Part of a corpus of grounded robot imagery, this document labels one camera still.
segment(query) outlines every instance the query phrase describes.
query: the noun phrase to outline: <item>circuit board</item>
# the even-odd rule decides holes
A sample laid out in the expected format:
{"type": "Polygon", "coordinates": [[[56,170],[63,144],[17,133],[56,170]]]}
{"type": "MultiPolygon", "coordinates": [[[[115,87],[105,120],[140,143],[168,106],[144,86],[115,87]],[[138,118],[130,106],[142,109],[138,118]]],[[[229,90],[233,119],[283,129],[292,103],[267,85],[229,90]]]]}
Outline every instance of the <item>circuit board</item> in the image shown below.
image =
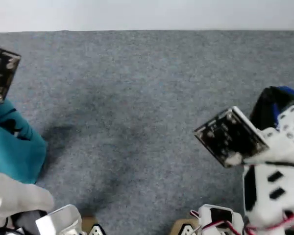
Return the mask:
{"type": "Polygon", "coordinates": [[[0,103],[6,98],[20,60],[20,55],[0,48],[0,103]]]}
{"type": "Polygon", "coordinates": [[[242,160],[268,148],[247,117],[233,106],[195,130],[196,138],[224,166],[239,154],[242,160]]]}

